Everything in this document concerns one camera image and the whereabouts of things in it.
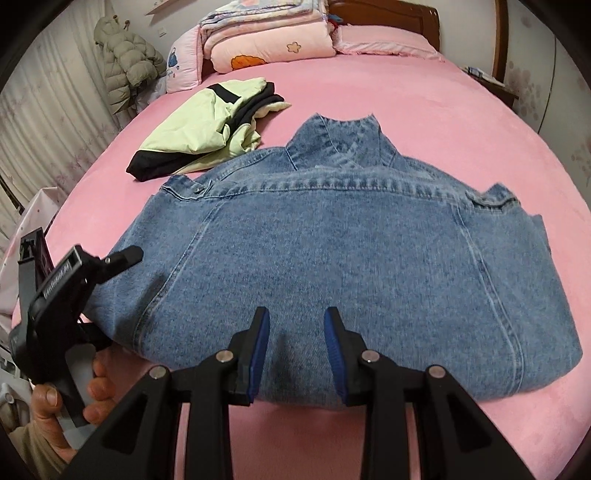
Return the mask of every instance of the clamp jaw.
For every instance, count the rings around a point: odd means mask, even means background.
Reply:
[[[97,284],[104,283],[142,260],[139,247],[100,259],[73,247],[53,267],[43,230],[21,239],[19,293],[21,323],[10,333],[11,355],[34,383],[53,384],[64,407],[58,420],[72,448],[79,449],[95,427],[83,417],[92,402],[86,392],[93,378],[97,350],[111,340],[80,315]]]
[[[399,367],[346,330],[335,307],[324,314],[324,337],[338,395],[348,407],[367,406],[361,480],[410,478],[406,403],[415,411],[422,480],[534,480],[443,367]]]
[[[198,366],[153,367],[115,407],[60,480],[172,478],[183,403],[190,403],[186,480],[232,480],[228,405],[258,394],[269,339],[269,312],[256,309],[248,330]]]

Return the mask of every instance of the pink pillow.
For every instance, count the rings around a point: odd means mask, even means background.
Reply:
[[[334,31],[332,38],[335,50],[348,55],[368,53],[442,60],[425,37],[402,28],[343,25]]]
[[[201,83],[203,49],[199,25],[173,43],[166,59],[166,92],[190,90]]]

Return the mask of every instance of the puffer jacket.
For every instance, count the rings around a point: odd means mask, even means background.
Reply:
[[[121,28],[117,15],[97,22],[95,42],[103,49],[103,77],[112,114],[129,107],[132,90],[166,72],[160,52],[139,35]]]

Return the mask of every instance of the bed frame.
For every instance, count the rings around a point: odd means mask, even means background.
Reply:
[[[439,14],[433,7],[388,0],[329,0],[329,12],[352,25],[386,25],[419,33],[440,50]]]

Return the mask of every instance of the pink bed sheet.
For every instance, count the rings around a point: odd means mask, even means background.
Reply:
[[[522,120],[451,62],[337,56],[251,67],[213,76],[204,85],[257,76],[275,82],[277,92],[293,104],[259,122],[263,147],[284,145],[315,112],[342,120],[374,113],[403,154],[481,190],[501,181],[528,212],[543,215],[583,359],[547,388],[482,407],[536,478],[554,479],[591,424],[591,213],[558,159]],[[193,93],[165,95],[150,105],[86,173],[48,233],[55,260],[76,243],[96,255],[109,252],[164,182],[137,183],[125,168],[146,136]],[[149,367],[118,346],[103,358],[119,395]],[[359,478],[362,409],[335,413],[257,402],[233,408],[231,425],[237,480]]]

